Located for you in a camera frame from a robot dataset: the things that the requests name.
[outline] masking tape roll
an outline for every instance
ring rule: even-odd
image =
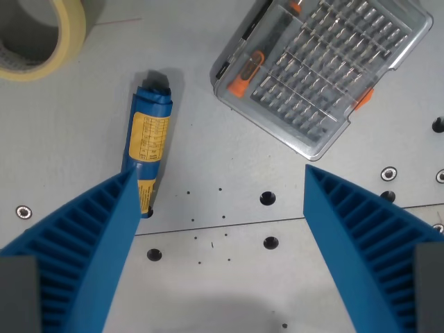
[[[43,78],[80,52],[86,34],[85,11],[80,0],[51,0],[58,20],[58,41],[44,62],[13,53],[0,41],[0,78],[30,81]]]

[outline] yellow label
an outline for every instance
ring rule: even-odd
[[[169,118],[157,118],[136,112],[131,128],[130,156],[140,162],[156,162],[162,158]]]
[[[155,179],[152,180],[138,180],[139,185],[139,198],[140,198],[140,210],[142,214],[146,214],[150,207],[151,193],[153,193],[153,186]]]

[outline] screwdriver bit set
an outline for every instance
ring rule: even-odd
[[[414,0],[296,5],[272,1],[230,55],[214,92],[296,152],[318,160],[433,21]]]

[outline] grey metal table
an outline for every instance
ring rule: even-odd
[[[434,206],[444,203],[435,179],[444,136],[431,129],[444,116],[444,4],[422,3],[433,29],[316,166],[377,194],[394,191],[399,206],[425,206],[416,210],[435,224],[437,211],[444,216]],[[253,328],[263,322],[290,332],[353,332],[302,219],[307,161],[212,93],[214,61],[257,4],[85,5],[95,25],[75,61],[37,82],[0,81],[0,247],[119,172],[130,97],[158,71],[173,92],[170,138],[154,215],[137,231],[150,235],[135,237],[105,331],[226,332],[228,321],[231,332],[260,332]],[[388,166],[398,169],[393,182],[380,178]],[[259,202],[264,191],[275,193],[275,204]],[[33,210],[30,220],[16,217],[21,204]],[[234,226],[200,229],[224,225]],[[191,229],[199,230],[155,234]],[[262,245],[270,235],[280,239],[273,251]],[[162,260],[150,262],[150,248],[161,249]]]

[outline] metal grommet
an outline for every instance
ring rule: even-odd
[[[436,181],[440,184],[444,184],[444,169],[436,174]]]
[[[33,215],[33,211],[27,206],[19,206],[15,209],[15,214],[22,220],[29,220]]]
[[[444,225],[441,223],[435,224],[433,229],[436,229],[440,234],[444,233]]]
[[[398,170],[394,166],[388,166],[381,171],[381,178],[385,182],[390,182],[396,178]]]

